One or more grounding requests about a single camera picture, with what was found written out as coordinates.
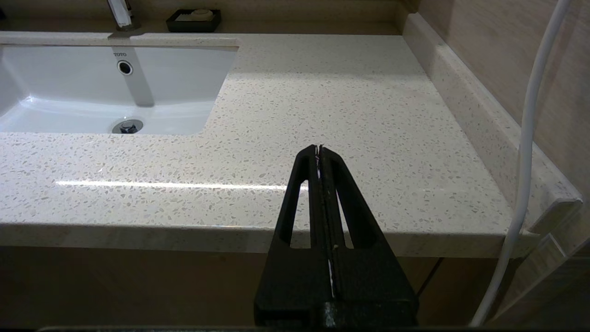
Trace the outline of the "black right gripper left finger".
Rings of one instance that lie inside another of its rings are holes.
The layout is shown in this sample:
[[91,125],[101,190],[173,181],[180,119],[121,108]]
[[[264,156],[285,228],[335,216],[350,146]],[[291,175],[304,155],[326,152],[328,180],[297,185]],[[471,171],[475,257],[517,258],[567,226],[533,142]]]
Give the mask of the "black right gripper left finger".
[[[296,156],[254,299],[258,326],[310,326],[332,299],[326,219],[318,177],[318,147]],[[310,247],[291,247],[301,184],[308,182]]]

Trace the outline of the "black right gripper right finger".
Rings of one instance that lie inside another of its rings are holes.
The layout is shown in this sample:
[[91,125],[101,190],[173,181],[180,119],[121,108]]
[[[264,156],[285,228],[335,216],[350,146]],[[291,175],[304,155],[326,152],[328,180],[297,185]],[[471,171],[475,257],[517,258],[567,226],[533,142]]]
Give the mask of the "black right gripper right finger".
[[416,326],[419,301],[344,160],[320,148],[332,299],[324,326]]

